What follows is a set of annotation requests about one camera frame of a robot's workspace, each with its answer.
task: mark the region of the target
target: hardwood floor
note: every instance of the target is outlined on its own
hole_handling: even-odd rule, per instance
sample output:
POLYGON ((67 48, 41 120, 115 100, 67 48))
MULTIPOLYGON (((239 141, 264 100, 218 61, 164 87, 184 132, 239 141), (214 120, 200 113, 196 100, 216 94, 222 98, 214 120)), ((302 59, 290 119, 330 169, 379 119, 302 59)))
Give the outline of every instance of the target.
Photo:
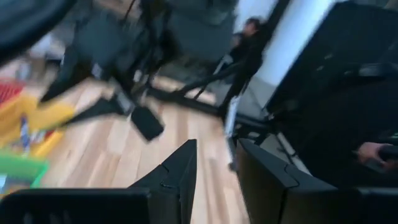
MULTIPOLYGON (((9 72, 0 71, 3 76, 9 72)), ((158 80, 157 85, 175 88, 178 83, 158 80)), ((111 90, 87 81, 59 100, 77 111, 111 90)), ((39 96, 40 85, 27 86, 24 93, 39 96)), ((214 101, 207 94, 202 100, 214 101)), ((146 101, 165 124, 164 133, 145 142, 126 118, 108 116, 70 126, 60 144, 49 155, 50 169, 44 187, 127 187, 146 175, 188 139, 198 140, 197 186, 192 223, 249 223, 236 175, 229 171, 230 154, 219 119, 206 114, 146 101)))

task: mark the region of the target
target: person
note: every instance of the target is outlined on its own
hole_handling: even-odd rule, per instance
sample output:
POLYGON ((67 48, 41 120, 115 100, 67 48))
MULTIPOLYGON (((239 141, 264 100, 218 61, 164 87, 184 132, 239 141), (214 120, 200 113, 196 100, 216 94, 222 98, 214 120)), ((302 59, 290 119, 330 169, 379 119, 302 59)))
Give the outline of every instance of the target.
POLYGON ((266 23, 261 23, 258 18, 249 18, 244 25, 239 42, 229 53, 233 62, 241 61, 243 66, 237 69, 234 75, 224 80, 232 85, 218 110, 223 119, 227 115, 230 101, 246 89, 251 78, 262 65, 263 31, 267 30, 266 25, 266 23))
POLYGON ((229 53, 233 62, 241 60, 248 54, 251 45, 256 42, 255 34, 259 31, 260 27, 260 20, 251 17, 246 21, 242 32, 236 33, 233 36, 232 50, 229 53))
POLYGON ((315 177, 336 187, 398 187, 398 144, 381 138, 398 133, 397 94, 396 80, 347 88, 297 109, 281 128, 315 177), (370 159, 385 172, 369 169, 370 159))

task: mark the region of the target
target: hand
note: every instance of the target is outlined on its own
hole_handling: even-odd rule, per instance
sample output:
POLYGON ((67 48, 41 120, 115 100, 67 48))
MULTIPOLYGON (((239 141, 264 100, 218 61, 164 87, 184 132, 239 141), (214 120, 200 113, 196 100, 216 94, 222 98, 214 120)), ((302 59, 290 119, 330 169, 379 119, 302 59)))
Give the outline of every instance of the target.
POLYGON ((370 159, 379 161, 386 170, 398 168, 398 161, 388 160, 384 161, 379 157, 381 147, 389 144, 379 144, 373 142, 366 142, 358 149, 358 159, 360 163, 364 164, 370 159))
POLYGON ((385 164, 386 162, 379 157, 380 148, 384 145, 385 144, 379 144, 374 142, 366 142, 362 144, 362 146, 358 149, 359 162, 364 164, 370 159, 375 159, 382 164, 385 164))

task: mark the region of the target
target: white wall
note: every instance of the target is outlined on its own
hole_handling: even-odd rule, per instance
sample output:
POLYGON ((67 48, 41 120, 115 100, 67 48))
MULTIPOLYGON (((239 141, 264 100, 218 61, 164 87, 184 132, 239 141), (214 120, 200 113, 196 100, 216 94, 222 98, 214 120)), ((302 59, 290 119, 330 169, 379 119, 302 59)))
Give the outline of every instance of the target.
POLYGON ((267 19, 276 2, 277 0, 240 0, 235 10, 237 14, 235 32, 241 31, 246 20, 252 16, 259 16, 263 19, 267 19))
MULTIPOLYGON (((264 51, 264 63, 256 76, 272 86, 277 86, 334 3, 335 0, 292 0, 264 51)), ((251 10, 248 5, 245 6, 247 10, 251 10)))

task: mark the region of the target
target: toy bin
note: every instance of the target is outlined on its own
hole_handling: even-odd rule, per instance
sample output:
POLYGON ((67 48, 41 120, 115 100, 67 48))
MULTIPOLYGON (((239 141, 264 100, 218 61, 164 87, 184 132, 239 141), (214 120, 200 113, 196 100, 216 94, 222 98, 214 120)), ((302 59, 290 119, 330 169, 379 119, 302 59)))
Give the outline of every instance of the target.
POLYGON ((19 95, 23 88, 23 84, 16 83, 12 79, 0 78, 0 106, 19 95))
POLYGON ((0 198, 20 189, 40 187, 47 169, 45 161, 0 152, 0 198))
MULTIPOLYGON (((73 116, 74 109, 65 103, 52 103, 43 108, 37 108, 37 99, 31 96, 19 95, 0 107, 0 147, 22 152, 16 149, 15 142, 21 140, 22 117, 27 118, 29 134, 46 130, 73 116)), ((64 132, 54 130, 49 132, 41 142, 30 145, 29 156, 45 157, 61 140, 64 132)))

